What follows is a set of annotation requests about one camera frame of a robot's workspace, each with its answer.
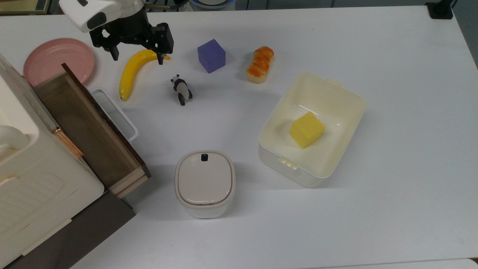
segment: purple cube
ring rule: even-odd
[[[215,39],[197,48],[199,62],[211,74],[226,65],[226,52]]]

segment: yellow banana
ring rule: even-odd
[[[131,90],[133,89],[134,77],[140,68],[147,62],[157,59],[158,56],[156,53],[149,49],[142,50],[129,59],[124,67],[123,74],[121,75],[121,80],[119,82],[119,96],[123,101],[126,101],[130,97]]]

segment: white container with lid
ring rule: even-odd
[[[337,167],[365,111],[365,101],[332,79],[296,76],[259,134],[259,159],[305,187],[316,187]],[[289,135],[292,123],[312,112],[326,127],[306,148]]]
[[[192,216],[219,217],[236,190],[234,165],[220,151],[190,152],[176,166],[174,186],[176,197]]]

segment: panda figurine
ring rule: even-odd
[[[193,98],[193,94],[191,91],[187,88],[186,81],[183,79],[179,78],[179,75],[176,75],[171,79],[171,84],[174,85],[174,90],[178,92],[178,98],[179,102],[181,103],[182,106],[184,106],[186,103],[186,100],[190,100]]]

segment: yellow cube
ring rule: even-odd
[[[320,137],[325,128],[320,120],[309,111],[292,123],[289,134],[301,148],[306,148]]]

